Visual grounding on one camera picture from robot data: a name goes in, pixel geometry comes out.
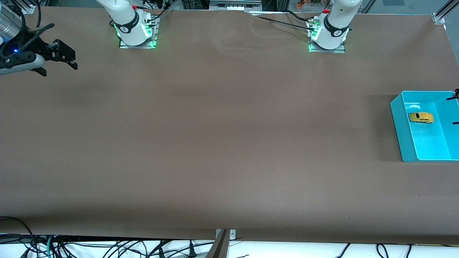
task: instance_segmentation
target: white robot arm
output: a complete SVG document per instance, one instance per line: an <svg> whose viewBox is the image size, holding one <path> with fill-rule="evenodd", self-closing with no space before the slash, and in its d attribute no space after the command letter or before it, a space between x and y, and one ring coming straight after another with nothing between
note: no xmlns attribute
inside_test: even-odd
<svg viewBox="0 0 459 258"><path fill-rule="evenodd" d="M335 0L329 13L322 13L317 32L311 37L323 49L332 50L346 40L349 25L363 0Z"/></svg>
<svg viewBox="0 0 459 258"><path fill-rule="evenodd" d="M128 45L140 45L151 37L146 30L150 13L135 10L128 0L96 0L110 14L118 35Z"/></svg>

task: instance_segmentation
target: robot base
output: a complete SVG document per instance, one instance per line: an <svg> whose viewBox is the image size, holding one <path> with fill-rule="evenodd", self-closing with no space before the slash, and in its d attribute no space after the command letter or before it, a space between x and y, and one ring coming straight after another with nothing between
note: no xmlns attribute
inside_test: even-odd
<svg viewBox="0 0 459 258"><path fill-rule="evenodd" d="M306 22L306 27L308 28L314 28L314 29L320 29L319 23L320 17L315 16L313 19L309 19L309 21ZM335 48L335 49L324 49L321 48L313 39L313 34L316 33L316 31L311 31L308 30L308 41L309 41L309 52L320 52L320 53L345 53L346 49L344 47L344 42L341 42L341 44Z"/></svg>
<svg viewBox="0 0 459 258"><path fill-rule="evenodd" d="M156 42L158 40L158 30L159 30L159 21L160 18L156 18L155 20L151 21L149 25L151 28L146 28L146 33L151 34L144 43L136 46L128 45L124 43L121 38L119 37L119 48L134 48L134 49L152 49L156 48Z"/></svg>

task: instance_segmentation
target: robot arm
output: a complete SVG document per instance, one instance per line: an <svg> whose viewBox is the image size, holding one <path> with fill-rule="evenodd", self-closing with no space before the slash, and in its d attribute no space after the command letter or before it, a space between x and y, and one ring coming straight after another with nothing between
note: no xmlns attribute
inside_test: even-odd
<svg viewBox="0 0 459 258"><path fill-rule="evenodd" d="M19 17L6 5L0 5L0 75L33 70L46 76L45 61L65 62L73 69L75 51L59 39L52 44L44 42L40 35L54 26L30 29L23 14Z"/></svg>
<svg viewBox="0 0 459 258"><path fill-rule="evenodd" d="M140 45L151 37L148 20L151 14L135 10L128 0L96 0L110 14L118 36L128 45Z"/></svg>
<svg viewBox="0 0 459 258"><path fill-rule="evenodd" d="M131 46L137 46L153 37L149 26L151 14L136 10L128 0L96 0L110 14L118 36ZM4 4L0 5L0 75L33 70L46 76L45 61L66 62L73 69L75 51L56 39L52 44L39 37L54 24L30 29L25 25L23 15L19 17Z"/></svg>
<svg viewBox="0 0 459 258"><path fill-rule="evenodd" d="M322 13L318 17L319 26L311 39L321 48L332 50L346 40L349 25L357 14L363 0L335 0L329 13Z"/></svg>

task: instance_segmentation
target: yellow toy car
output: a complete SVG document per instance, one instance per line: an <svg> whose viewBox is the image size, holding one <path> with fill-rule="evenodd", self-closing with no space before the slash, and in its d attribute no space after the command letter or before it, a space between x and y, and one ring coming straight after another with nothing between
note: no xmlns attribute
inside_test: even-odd
<svg viewBox="0 0 459 258"><path fill-rule="evenodd" d="M432 113L427 112L413 112L409 115L409 119L419 123L433 123L435 121Z"/></svg>

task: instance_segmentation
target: metal bracket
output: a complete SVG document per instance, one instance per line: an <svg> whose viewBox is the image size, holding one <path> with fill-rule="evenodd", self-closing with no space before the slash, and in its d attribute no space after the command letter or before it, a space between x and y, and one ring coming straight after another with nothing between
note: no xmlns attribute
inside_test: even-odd
<svg viewBox="0 0 459 258"><path fill-rule="evenodd" d="M444 17L449 14L454 8L459 5L459 0L449 0L437 12L432 14L432 19L435 24L445 24Z"/></svg>
<svg viewBox="0 0 459 258"><path fill-rule="evenodd" d="M434 24L445 24L445 19L441 18L440 20L437 20L436 13L432 14L432 20Z"/></svg>
<svg viewBox="0 0 459 258"><path fill-rule="evenodd" d="M220 234L222 230L215 230L215 239L218 238L218 235ZM236 230L229 230L229 239L234 240L236 239Z"/></svg>
<svg viewBox="0 0 459 258"><path fill-rule="evenodd" d="M212 244L209 253L206 255L206 258L227 258L228 257L228 247L230 245L231 231L229 229L220 230L217 239Z"/></svg>

